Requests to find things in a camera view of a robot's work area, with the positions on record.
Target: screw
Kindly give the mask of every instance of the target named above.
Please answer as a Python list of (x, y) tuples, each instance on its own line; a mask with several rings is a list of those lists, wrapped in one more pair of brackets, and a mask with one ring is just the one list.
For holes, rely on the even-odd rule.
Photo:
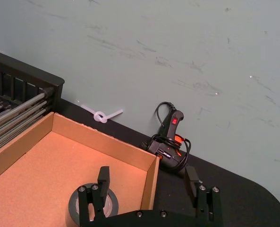
[(220, 191), (219, 188), (217, 188), (217, 187), (213, 187), (212, 190), (213, 190), (214, 192), (219, 192), (219, 191)]
[(93, 190), (97, 190), (98, 188), (99, 188), (99, 186), (96, 185), (96, 184), (92, 186), (92, 189), (93, 189)]
[(84, 186), (81, 186), (80, 188), (79, 188), (79, 192), (84, 192), (85, 191), (85, 187)]
[(165, 218), (167, 216), (167, 213), (166, 213), (166, 211), (162, 210), (160, 215), (161, 215), (162, 218)]
[(200, 185), (199, 186), (199, 189), (201, 189), (202, 191), (205, 191), (206, 190), (206, 187), (204, 185)]
[(141, 211), (138, 211), (138, 212), (136, 213), (136, 216), (137, 216), (138, 218), (140, 218), (140, 217), (143, 216), (143, 213), (142, 213)]

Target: brown cardboard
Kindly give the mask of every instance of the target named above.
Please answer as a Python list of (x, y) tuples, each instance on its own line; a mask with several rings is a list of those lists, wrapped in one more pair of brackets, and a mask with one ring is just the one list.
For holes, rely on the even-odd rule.
[[(47, 129), (52, 131), (43, 137)], [(46, 116), (0, 155), (12, 154), (22, 144), (32, 148), (0, 175), (0, 226), (71, 226), (71, 193), (96, 182), (101, 166), (110, 166), (110, 188), (119, 213), (153, 207), (159, 159), (147, 152), (58, 114)], [(6, 154), (1, 157), (2, 163)]]
[(49, 113), (43, 119), (36, 122), (0, 148), (0, 174), (51, 131), (53, 116), (53, 113)]
[(90, 127), (78, 124), (57, 113), (54, 115), (52, 130), (145, 171), (148, 170), (155, 160), (155, 156), (150, 153), (143, 152), (143, 150), (128, 143), (124, 143)]

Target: black cable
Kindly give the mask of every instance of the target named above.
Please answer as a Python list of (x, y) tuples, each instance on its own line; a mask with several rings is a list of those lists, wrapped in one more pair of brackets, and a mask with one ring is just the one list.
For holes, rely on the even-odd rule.
[(161, 121), (160, 116), (159, 116), (159, 108), (160, 108), (160, 106), (163, 105), (163, 104), (168, 105), (168, 107), (170, 108), (171, 111), (172, 111), (172, 110), (176, 110), (176, 108), (175, 108), (174, 104), (172, 104), (172, 103), (170, 103), (170, 102), (161, 102), (161, 103), (158, 105), (158, 107), (156, 108), (157, 117), (158, 117), (158, 119), (159, 119), (161, 125), (163, 126), (163, 128), (165, 128), (165, 126), (164, 126), (164, 124), (163, 124), (163, 122)]

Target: black table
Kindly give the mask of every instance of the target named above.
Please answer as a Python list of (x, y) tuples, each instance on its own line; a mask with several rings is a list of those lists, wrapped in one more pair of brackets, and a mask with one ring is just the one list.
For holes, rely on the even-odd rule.
[[(91, 113), (63, 99), (57, 112), (137, 147), (149, 138), (111, 120), (105, 124), (96, 122)], [(196, 168), (205, 185), (219, 187), (225, 227), (280, 227), (280, 203), (265, 188), (192, 155), (189, 164)], [(183, 180), (161, 170), (154, 209), (192, 216), (195, 214)]]

